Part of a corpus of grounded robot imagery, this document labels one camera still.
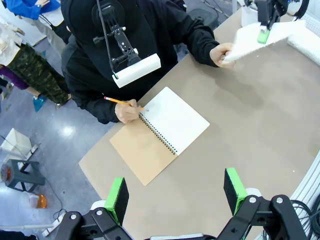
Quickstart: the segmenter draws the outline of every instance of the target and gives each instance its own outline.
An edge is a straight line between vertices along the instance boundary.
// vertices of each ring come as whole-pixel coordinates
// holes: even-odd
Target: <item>blue jacket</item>
[[[34,20],[37,20],[40,14],[54,11],[60,7],[57,0],[50,0],[42,8],[40,5],[35,5],[37,0],[4,0],[4,2],[10,12]]]

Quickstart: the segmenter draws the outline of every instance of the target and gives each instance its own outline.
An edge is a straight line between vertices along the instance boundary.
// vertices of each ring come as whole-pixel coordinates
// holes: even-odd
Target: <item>camouflage pants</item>
[[[21,50],[7,67],[54,103],[63,105],[68,101],[65,79],[29,45],[21,45]]]

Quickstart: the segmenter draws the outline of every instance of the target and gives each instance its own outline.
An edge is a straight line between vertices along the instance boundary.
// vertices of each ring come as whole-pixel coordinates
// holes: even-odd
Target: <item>black hoodie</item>
[[[170,0],[138,0],[137,2],[155,40],[155,51],[161,60],[160,69],[122,88],[118,88],[111,74],[108,75],[110,67],[109,62],[104,59],[105,56],[96,57],[93,60],[96,61],[96,64],[93,64],[93,57],[89,56],[90,53],[83,46],[82,39],[77,39],[72,35],[62,54],[62,72],[73,100],[78,107],[90,112],[103,124],[119,121],[115,114],[116,104],[104,100],[104,96],[122,101],[131,99],[138,101],[178,63],[174,45],[185,43],[190,53],[199,63],[216,67],[210,58],[210,50],[219,43],[215,41],[213,32],[209,27],[203,26],[199,20],[193,21],[187,13]],[[70,6],[61,4],[61,9],[66,24],[71,29],[71,32],[74,31],[73,34],[77,36],[77,31],[72,30],[75,29],[72,26],[75,23],[70,19]],[[141,50],[143,52],[143,47],[137,48],[139,53]],[[97,63],[99,59],[107,69],[106,71]]]

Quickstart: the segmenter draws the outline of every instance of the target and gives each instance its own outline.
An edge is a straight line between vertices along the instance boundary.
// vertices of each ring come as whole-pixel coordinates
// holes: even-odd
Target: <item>white box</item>
[[[11,131],[9,132],[9,134],[6,136],[5,139],[7,141],[4,140],[1,147],[7,151],[12,151],[17,154],[22,153],[23,155],[27,155],[32,148],[30,139],[27,136],[15,130],[14,128],[11,129]],[[22,160],[23,158],[22,157],[18,158],[16,156],[8,155],[6,157],[6,160],[7,159]]]

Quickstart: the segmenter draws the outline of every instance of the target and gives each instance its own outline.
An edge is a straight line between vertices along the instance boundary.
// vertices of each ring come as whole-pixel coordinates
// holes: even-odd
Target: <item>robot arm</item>
[[[237,180],[239,177],[236,171],[233,172],[235,173],[233,176],[229,175],[231,171],[226,169],[224,186],[233,186],[232,192],[240,193],[237,190],[244,187],[241,181]],[[133,238],[122,227],[129,193],[124,178],[118,181],[120,183],[116,184],[115,181],[110,192],[110,195],[117,196],[116,200],[112,198],[109,202],[108,198],[104,207],[90,210],[84,216],[77,211],[66,213],[55,240],[91,240],[101,237],[106,240],[132,240]],[[242,198],[241,194],[228,194],[230,188],[224,187],[224,190],[227,190],[225,193],[233,217],[217,238],[199,233],[178,237],[154,236],[149,240],[242,240],[248,235],[252,226],[263,227],[270,240],[307,240],[297,213],[287,196],[277,195],[269,201],[255,195]],[[117,207],[118,202],[122,203],[121,207]]]
[[[261,23],[258,42],[265,44],[273,24],[280,22],[280,17],[287,14],[289,4],[300,1],[302,1],[300,9],[291,15],[296,17],[296,20],[302,18],[306,13],[309,0],[244,0],[247,7],[253,3],[257,7],[258,22]]]

